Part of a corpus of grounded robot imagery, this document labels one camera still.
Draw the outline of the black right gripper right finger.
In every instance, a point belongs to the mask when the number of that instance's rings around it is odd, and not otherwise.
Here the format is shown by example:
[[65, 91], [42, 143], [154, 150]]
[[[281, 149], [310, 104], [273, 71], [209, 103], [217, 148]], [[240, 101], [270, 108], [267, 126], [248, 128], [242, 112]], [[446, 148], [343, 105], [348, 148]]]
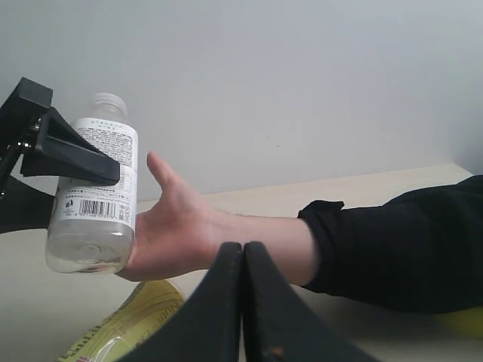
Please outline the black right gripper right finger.
[[244, 247], [243, 335], [247, 361], [371, 361], [295, 293], [265, 246]]

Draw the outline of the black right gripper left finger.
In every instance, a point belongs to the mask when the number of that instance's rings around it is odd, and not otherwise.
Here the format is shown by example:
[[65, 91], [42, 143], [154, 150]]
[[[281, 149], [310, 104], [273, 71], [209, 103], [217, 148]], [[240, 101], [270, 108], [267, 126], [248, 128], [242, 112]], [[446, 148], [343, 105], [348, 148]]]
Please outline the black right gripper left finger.
[[225, 243], [202, 282], [172, 318], [123, 361], [237, 361], [242, 247]]

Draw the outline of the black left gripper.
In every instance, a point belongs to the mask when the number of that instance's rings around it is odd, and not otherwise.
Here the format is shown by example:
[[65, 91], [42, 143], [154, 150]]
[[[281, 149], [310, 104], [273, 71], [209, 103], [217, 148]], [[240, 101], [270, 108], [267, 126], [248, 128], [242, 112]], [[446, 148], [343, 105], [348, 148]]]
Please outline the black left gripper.
[[120, 164], [91, 145], [51, 106], [53, 91], [22, 77], [1, 106], [1, 233], [46, 229], [54, 196], [11, 175], [61, 176], [102, 186], [120, 180]]

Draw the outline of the person's bare forearm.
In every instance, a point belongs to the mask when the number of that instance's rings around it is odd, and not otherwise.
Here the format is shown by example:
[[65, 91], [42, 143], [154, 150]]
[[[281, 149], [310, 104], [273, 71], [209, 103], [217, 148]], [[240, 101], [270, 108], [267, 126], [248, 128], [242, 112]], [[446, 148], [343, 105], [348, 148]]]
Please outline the person's bare forearm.
[[262, 243], [291, 284], [303, 286], [318, 271], [318, 246], [301, 219], [242, 216], [217, 210], [210, 226], [205, 267], [212, 264], [221, 244], [227, 241], [242, 246], [251, 241]]

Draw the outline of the person's open hand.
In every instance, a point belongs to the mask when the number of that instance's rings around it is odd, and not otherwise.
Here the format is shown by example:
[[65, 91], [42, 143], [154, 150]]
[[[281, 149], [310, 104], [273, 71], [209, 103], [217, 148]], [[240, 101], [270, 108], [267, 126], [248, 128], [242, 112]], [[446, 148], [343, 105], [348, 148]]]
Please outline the person's open hand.
[[236, 218], [206, 200], [156, 153], [146, 159], [161, 197], [137, 215], [135, 241], [127, 265], [117, 274], [128, 281], [172, 278], [210, 268], [224, 242], [241, 243]]

